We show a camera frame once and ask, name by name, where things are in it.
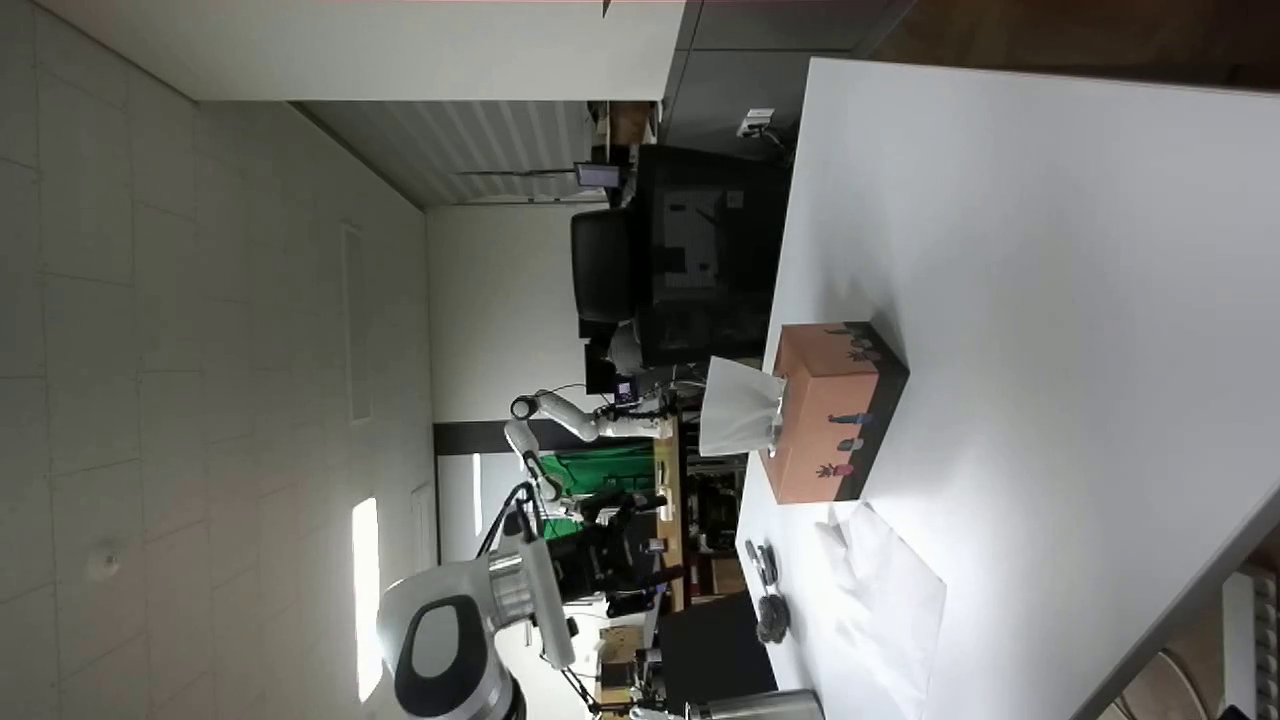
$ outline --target white paper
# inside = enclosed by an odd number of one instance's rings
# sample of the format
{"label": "white paper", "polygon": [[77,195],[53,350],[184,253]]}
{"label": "white paper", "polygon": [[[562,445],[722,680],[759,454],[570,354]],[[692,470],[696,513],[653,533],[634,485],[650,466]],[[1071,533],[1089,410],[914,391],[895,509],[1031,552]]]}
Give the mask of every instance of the white paper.
{"label": "white paper", "polygon": [[865,502],[814,525],[835,580],[835,637],[888,697],[919,720],[938,646],[946,585]]}
{"label": "white paper", "polygon": [[736,455],[768,447],[786,380],[723,357],[712,357],[703,397],[698,454]]}

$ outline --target metal cylinder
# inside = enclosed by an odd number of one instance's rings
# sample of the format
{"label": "metal cylinder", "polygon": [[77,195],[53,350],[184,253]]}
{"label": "metal cylinder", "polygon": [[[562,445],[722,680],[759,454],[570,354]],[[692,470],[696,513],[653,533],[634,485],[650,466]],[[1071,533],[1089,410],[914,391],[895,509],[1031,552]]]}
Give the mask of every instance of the metal cylinder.
{"label": "metal cylinder", "polygon": [[525,578],[524,561],[518,552],[490,556],[489,583],[493,585],[493,603],[498,609],[499,628],[534,614],[534,594]]}
{"label": "metal cylinder", "polygon": [[785,691],[689,703],[686,720],[823,720],[813,691]]}

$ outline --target power outlet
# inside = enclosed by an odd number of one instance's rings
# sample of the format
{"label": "power outlet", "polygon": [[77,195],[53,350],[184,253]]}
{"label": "power outlet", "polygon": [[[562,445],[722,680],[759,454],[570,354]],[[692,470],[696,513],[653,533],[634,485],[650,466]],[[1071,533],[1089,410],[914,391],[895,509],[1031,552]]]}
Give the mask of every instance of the power outlet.
{"label": "power outlet", "polygon": [[751,137],[769,127],[773,122],[773,108],[753,108],[746,111],[746,117],[737,126],[739,137]]}

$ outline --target white table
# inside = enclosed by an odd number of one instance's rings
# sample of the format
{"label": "white table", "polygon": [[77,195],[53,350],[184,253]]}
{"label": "white table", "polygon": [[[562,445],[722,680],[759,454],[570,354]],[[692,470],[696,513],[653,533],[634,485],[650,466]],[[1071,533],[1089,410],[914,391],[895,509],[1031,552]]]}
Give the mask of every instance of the white table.
{"label": "white table", "polygon": [[[1280,99],[815,60],[765,366],[869,318],[911,378],[864,497],[947,584],[925,717],[1096,719],[1280,520]],[[774,671],[852,720],[827,510],[751,459]]]}

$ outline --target tissue box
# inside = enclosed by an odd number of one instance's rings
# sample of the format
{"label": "tissue box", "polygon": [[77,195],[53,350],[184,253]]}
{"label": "tissue box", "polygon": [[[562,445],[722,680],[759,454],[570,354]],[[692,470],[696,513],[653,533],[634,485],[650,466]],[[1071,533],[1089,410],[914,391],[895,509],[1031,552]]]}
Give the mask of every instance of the tissue box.
{"label": "tissue box", "polygon": [[908,370],[870,323],[783,325],[782,434],[764,469],[780,503],[861,497]]}

